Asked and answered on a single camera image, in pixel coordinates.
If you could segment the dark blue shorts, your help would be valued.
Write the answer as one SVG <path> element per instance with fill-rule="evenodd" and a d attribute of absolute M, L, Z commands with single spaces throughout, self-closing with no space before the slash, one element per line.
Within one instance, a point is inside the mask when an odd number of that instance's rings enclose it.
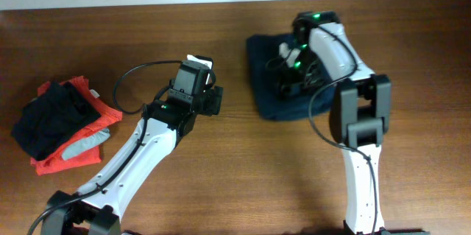
<path fill-rule="evenodd" d="M 297 58 L 316 56 L 307 46 L 298 43 L 291 33 L 253 35 L 246 41 L 250 81 L 261 117 L 270 121 L 294 121 L 308 117 L 309 110 L 312 110 L 314 116 L 330 110 L 334 87 L 327 88 L 316 96 L 312 105 L 309 102 L 314 94 L 299 97 L 279 97 L 277 95 L 276 70 L 285 65 L 279 56 L 278 49 L 283 42 L 286 42 L 291 48 L 295 47 L 301 50 Z"/>

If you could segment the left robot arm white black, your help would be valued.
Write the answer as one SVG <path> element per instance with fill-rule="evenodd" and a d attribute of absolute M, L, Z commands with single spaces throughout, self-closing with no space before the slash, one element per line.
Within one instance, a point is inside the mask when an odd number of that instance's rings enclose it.
<path fill-rule="evenodd" d="M 216 85 L 213 60 L 188 55 L 177 76 L 141 109 L 133 134 L 112 159 L 74 194 L 57 191 L 32 223 L 32 234 L 120 234 L 121 219 L 152 170 L 194 127 L 199 115 L 220 111 L 223 89 Z"/>

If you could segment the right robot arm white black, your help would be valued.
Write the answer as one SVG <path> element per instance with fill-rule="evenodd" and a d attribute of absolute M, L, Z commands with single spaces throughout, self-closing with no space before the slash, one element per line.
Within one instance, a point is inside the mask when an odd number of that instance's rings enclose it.
<path fill-rule="evenodd" d="M 380 234 L 378 162 L 389 129 L 391 81 L 362 61 L 333 11 L 299 13 L 292 27 L 294 45 L 280 45 L 277 92 L 282 98 L 311 94 L 315 100 L 334 90 L 327 142 L 344 157 L 344 228 L 348 234 Z"/>

